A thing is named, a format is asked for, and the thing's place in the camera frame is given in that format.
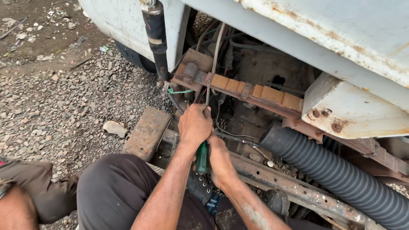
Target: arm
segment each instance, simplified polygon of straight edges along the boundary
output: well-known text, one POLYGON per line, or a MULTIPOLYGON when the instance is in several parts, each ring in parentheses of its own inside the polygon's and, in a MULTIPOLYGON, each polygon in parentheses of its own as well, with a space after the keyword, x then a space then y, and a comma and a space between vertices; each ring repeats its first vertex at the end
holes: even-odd
POLYGON ((291 230, 240 180, 222 139, 212 134, 210 145, 212 180, 229 198, 250 230, 291 230))
POLYGON ((38 230, 33 200, 18 185, 14 184, 0 200, 0 226, 4 230, 38 230))
POLYGON ((176 229, 194 154, 211 133, 210 110, 205 105, 193 104, 180 117, 178 126, 180 142, 175 155, 136 217, 132 230, 176 229))

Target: sock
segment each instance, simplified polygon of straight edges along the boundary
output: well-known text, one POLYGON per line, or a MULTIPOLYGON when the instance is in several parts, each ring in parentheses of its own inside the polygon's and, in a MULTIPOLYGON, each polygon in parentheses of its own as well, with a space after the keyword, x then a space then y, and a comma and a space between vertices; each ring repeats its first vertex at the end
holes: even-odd
POLYGON ((226 195, 220 192, 211 193, 211 198, 207 201, 205 208, 207 208, 207 212, 211 214, 213 219, 216 219, 217 208, 224 197, 226 197, 226 195))

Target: white truck body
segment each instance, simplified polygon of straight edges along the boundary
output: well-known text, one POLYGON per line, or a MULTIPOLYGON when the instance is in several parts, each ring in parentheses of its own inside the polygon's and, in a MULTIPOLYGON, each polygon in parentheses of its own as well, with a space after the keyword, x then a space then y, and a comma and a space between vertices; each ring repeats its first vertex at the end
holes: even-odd
MULTIPOLYGON (((341 80, 328 82, 326 90, 315 90, 320 81, 308 89, 305 122, 346 139, 409 135, 409 2, 161 2, 169 70, 182 55, 192 7, 341 80), (331 129, 332 121, 308 118, 322 107, 344 122, 342 132, 331 129)), ((80 3, 102 32, 154 61, 138 1, 80 3)))

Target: black pants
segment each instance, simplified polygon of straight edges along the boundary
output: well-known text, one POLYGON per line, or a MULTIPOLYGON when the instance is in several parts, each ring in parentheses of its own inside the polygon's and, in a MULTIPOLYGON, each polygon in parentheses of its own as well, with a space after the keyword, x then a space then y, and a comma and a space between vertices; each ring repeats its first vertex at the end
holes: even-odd
MULTIPOLYGON (((101 158, 83 172, 78 183, 79 229, 130 230, 159 179, 159 175, 135 155, 101 158)), ((326 229, 304 220, 287 217, 283 220, 293 230, 326 229)), ((220 202, 216 224, 221 230, 247 229, 228 198, 220 202)), ((177 229, 214 230, 215 221, 200 201, 186 192, 177 229)))
POLYGON ((13 180, 33 199, 39 223, 53 223, 76 210, 78 176, 53 183, 50 162, 19 161, 0 156, 0 179, 13 180))

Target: man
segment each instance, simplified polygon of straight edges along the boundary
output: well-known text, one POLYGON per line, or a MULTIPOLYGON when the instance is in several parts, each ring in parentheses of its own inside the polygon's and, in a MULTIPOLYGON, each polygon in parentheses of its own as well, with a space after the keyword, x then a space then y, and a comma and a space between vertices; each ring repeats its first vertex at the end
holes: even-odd
POLYGON ((105 156, 84 171, 77 190, 80 230, 324 229, 278 217, 239 179, 225 143, 212 133, 209 107, 191 105, 178 126, 180 142, 162 178, 128 154, 105 156), (205 140, 211 178, 225 194, 213 194, 206 208, 186 192, 192 160, 205 140))
POLYGON ((0 229, 38 229, 76 210, 78 176, 51 181, 53 164, 0 157, 0 229))

